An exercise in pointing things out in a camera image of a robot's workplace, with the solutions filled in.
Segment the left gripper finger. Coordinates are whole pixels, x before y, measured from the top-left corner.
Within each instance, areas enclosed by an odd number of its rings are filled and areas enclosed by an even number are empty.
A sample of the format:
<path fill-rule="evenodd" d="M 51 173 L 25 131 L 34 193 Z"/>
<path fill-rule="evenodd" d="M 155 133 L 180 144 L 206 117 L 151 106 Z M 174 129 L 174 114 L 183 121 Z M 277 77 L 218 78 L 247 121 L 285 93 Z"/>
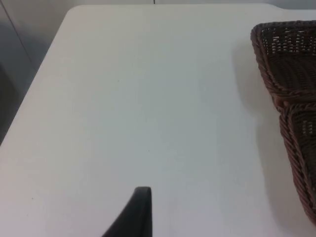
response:
<path fill-rule="evenodd" d="M 152 236 L 152 190 L 150 187 L 135 188 L 128 203 L 103 236 Z"/>

